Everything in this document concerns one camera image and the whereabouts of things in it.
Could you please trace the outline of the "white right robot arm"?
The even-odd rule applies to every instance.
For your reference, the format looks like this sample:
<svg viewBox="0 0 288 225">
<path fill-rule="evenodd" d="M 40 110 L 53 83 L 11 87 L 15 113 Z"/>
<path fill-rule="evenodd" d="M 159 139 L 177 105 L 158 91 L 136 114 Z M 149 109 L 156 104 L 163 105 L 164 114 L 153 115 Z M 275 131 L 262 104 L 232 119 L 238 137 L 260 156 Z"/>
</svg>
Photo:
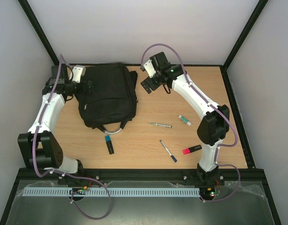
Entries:
<svg viewBox="0 0 288 225">
<path fill-rule="evenodd" d="M 141 63 L 141 70 L 148 77 L 141 82 L 147 93 L 163 86 L 167 93 L 174 90 L 180 94 L 198 114 L 201 122 L 197 135 L 202 141 L 202 153 L 197 167 L 197 176 L 202 183 L 214 179 L 218 170 L 217 150 L 229 131 L 229 108 L 218 105 L 204 94 L 190 79 L 181 65 L 171 65 L 164 52 L 160 52 Z"/>
</svg>

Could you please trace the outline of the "black student backpack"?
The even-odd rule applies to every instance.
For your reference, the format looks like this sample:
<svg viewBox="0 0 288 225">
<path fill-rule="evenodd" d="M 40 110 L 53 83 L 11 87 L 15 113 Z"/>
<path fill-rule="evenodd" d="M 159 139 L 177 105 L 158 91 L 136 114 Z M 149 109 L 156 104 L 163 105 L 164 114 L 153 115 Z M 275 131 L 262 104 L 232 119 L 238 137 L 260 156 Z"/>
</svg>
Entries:
<svg viewBox="0 0 288 225">
<path fill-rule="evenodd" d="M 138 74 L 123 63 L 86 67 L 82 80 L 92 82 L 90 95 L 76 95 L 85 126 L 114 134 L 136 115 Z"/>
</svg>

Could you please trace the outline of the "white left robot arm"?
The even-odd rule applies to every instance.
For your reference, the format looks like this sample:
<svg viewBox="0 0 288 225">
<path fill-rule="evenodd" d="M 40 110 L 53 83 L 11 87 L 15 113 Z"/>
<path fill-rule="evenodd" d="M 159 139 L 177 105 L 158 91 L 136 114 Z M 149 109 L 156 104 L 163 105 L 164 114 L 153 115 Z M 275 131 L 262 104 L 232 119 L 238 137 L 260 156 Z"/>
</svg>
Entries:
<svg viewBox="0 0 288 225">
<path fill-rule="evenodd" d="M 82 81 L 86 68 L 65 63 L 52 67 L 52 76 L 42 90 L 42 103 L 37 117 L 25 134 L 19 134 L 17 142 L 26 168 L 33 169 L 39 177 L 48 173 L 75 174 L 82 169 L 78 159 L 64 155 L 54 136 L 61 109 L 68 97 L 92 92 L 92 83 Z"/>
</svg>

